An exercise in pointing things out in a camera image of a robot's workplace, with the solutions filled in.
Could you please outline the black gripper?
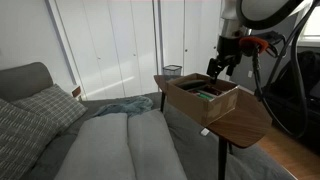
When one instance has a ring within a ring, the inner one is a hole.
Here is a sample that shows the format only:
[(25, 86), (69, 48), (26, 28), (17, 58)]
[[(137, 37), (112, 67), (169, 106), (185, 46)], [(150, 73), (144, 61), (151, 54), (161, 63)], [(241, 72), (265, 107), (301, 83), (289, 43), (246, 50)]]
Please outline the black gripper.
[(240, 48), (241, 38), (227, 38), (220, 36), (218, 40), (217, 59), (209, 60), (206, 74), (211, 78), (210, 82), (215, 84), (221, 69), (228, 66), (226, 74), (232, 76), (234, 68), (241, 62), (242, 50)]

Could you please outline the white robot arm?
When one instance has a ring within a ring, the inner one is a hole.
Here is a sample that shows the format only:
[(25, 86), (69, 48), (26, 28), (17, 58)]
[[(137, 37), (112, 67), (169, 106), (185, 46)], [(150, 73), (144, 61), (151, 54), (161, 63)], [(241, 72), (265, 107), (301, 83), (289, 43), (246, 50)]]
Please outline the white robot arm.
[(221, 13), (223, 28), (219, 35), (216, 58), (209, 60), (207, 75), (215, 83), (221, 71), (232, 75), (240, 63), (243, 50), (240, 41), (250, 30), (271, 28), (304, 8), (311, 8), (316, 0), (224, 0)]

